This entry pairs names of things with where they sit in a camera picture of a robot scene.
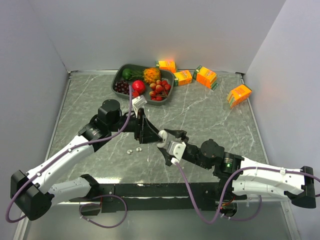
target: gray tray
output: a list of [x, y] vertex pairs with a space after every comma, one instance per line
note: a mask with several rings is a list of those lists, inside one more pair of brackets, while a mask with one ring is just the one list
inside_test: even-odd
[[[116, 92], [115, 89], [114, 89], [115, 84], [117, 82], [120, 82], [121, 80], [123, 80], [122, 71], [124, 69], [132, 69], [132, 70], [143, 71], [143, 70], [145, 70], [147, 68], [152, 68], [152, 67], [135, 65], [135, 64], [125, 64], [125, 65], [123, 65], [122, 67], [120, 67], [120, 69], [118, 70], [118, 72], [115, 74], [115, 76], [113, 78], [112, 85], [111, 85], [112, 91], [120, 98], [129, 99], [129, 95]], [[170, 91], [168, 93], [167, 98], [165, 98], [162, 101], [154, 101], [154, 100], [151, 100], [151, 97], [149, 95], [149, 92], [151, 92], [153, 90], [149, 87], [149, 85], [147, 83], [145, 83], [145, 92], [142, 95], [145, 97], [145, 99], [146, 99], [148, 104], [161, 106], [161, 105], [166, 104], [169, 101], [169, 99], [171, 98], [172, 91], [174, 89], [175, 75], [170, 71], [162, 70], [162, 69], [160, 69], [160, 74], [161, 74], [161, 79], [165, 79], [168, 82], [168, 84], [171, 85], [171, 89], [170, 89]], [[127, 81], [127, 82], [129, 83], [129, 85], [131, 85], [134, 81], [135, 80], [131, 80], [131, 81]]]

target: robotic arm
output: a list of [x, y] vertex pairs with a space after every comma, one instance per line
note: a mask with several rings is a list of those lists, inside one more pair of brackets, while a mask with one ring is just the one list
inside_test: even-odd
[[[224, 147], [209, 139], [201, 147], [189, 144], [187, 132], [183, 130], [164, 129], [159, 131], [146, 117], [142, 106], [146, 103], [143, 97], [132, 100], [134, 114], [131, 112], [122, 115], [120, 104], [116, 100], [108, 99], [98, 109], [97, 115], [85, 125], [73, 140], [58, 153], [41, 165], [29, 170], [26, 174], [17, 171], [11, 176], [11, 198], [29, 181], [30, 176], [37, 175], [15, 199], [15, 203], [30, 220], [43, 216], [51, 206], [74, 198], [91, 199], [99, 195], [99, 183], [90, 175], [85, 174], [79, 178], [54, 184], [64, 173], [80, 160], [98, 151], [106, 141], [97, 141], [118, 132], [124, 126], [127, 116], [129, 122], [123, 132], [134, 133], [134, 139], [140, 144], [157, 143], [158, 149], [164, 156], [165, 164], [176, 165], [184, 159], [204, 169], [214, 167], [213, 175], [220, 178], [219, 193], [221, 194], [228, 178], [243, 167], [256, 167], [238, 174], [228, 185], [225, 199], [248, 195], [262, 195], [264, 198], [278, 198], [291, 200], [296, 206], [315, 208], [315, 189], [313, 179], [303, 175], [290, 174], [286, 171], [303, 172], [313, 175], [311, 167], [302, 169], [284, 169], [252, 161], [246, 157], [225, 152]], [[168, 134], [176, 139], [169, 143], [165, 149]], [[52, 164], [58, 156], [65, 151], [59, 160]], [[258, 170], [257, 167], [268, 167], [280, 172]]]

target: pineapple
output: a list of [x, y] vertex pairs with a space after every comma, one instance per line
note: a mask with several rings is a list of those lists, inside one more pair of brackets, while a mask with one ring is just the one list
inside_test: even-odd
[[143, 78], [147, 84], [154, 84], [157, 80], [161, 80], [160, 70], [155, 67], [146, 68], [144, 71], [132, 71], [131, 79]]

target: marble tabletop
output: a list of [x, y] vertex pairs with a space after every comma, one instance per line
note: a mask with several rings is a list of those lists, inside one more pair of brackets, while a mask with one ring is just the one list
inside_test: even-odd
[[[113, 74], [73, 74], [58, 120], [49, 156], [54, 155], [97, 114], [106, 99], [120, 102], [122, 112], [128, 110], [128, 100], [111, 90]], [[266, 163], [263, 148], [247, 100], [230, 109], [226, 100], [230, 90], [242, 84], [240, 74], [219, 73], [215, 90], [198, 82], [174, 87], [172, 99], [163, 106], [145, 105], [145, 114], [159, 129], [185, 130], [189, 143], [200, 146], [214, 139], [226, 152]], [[181, 166], [190, 182], [218, 182], [211, 170], [187, 161]], [[165, 165], [156, 144], [134, 140], [133, 133], [122, 133], [95, 154], [87, 157], [59, 179], [60, 182], [92, 175], [99, 183], [182, 183], [179, 170]]]

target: juice carton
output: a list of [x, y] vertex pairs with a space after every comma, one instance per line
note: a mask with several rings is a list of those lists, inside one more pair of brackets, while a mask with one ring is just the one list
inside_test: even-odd
[[216, 83], [217, 74], [201, 65], [194, 71], [193, 79], [210, 89], [215, 89], [218, 86]]
[[174, 73], [174, 86], [181, 86], [192, 82], [192, 76], [189, 70], [178, 71]]
[[173, 74], [177, 72], [177, 66], [174, 61], [156, 61], [155, 66], [159, 69], [168, 70]]
[[226, 98], [230, 108], [233, 108], [235, 105], [247, 99], [251, 92], [252, 90], [245, 84], [237, 86], [235, 89], [231, 90]]

